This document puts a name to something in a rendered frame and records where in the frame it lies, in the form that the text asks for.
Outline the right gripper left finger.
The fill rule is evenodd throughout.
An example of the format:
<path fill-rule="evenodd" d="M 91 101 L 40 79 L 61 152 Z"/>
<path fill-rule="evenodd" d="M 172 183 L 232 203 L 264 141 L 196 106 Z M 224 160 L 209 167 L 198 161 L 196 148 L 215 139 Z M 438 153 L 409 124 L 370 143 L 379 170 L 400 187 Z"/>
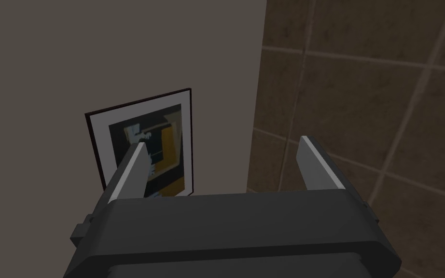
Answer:
<path fill-rule="evenodd" d="M 118 169 L 100 197 L 99 204 L 116 199 L 143 198 L 151 160 L 144 142 L 130 145 Z"/>

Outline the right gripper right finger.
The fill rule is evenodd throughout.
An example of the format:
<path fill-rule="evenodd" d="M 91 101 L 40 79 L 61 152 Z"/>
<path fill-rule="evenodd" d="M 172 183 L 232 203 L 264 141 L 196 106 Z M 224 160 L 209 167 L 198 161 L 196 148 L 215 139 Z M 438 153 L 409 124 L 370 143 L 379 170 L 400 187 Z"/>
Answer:
<path fill-rule="evenodd" d="M 307 190 L 356 190 L 314 137 L 300 137 L 296 162 Z"/>

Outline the black framed abstract picture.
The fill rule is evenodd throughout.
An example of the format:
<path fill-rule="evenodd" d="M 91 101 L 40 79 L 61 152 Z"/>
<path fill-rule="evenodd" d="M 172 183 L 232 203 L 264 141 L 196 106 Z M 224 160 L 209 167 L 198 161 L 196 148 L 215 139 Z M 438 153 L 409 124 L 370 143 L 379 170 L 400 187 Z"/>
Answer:
<path fill-rule="evenodd" d="M 194 193 L 192 92 L 190 88 L 85 114 L 105 188 L 131 144 L 143 142 L 150 157 L 146 197 Z"/>

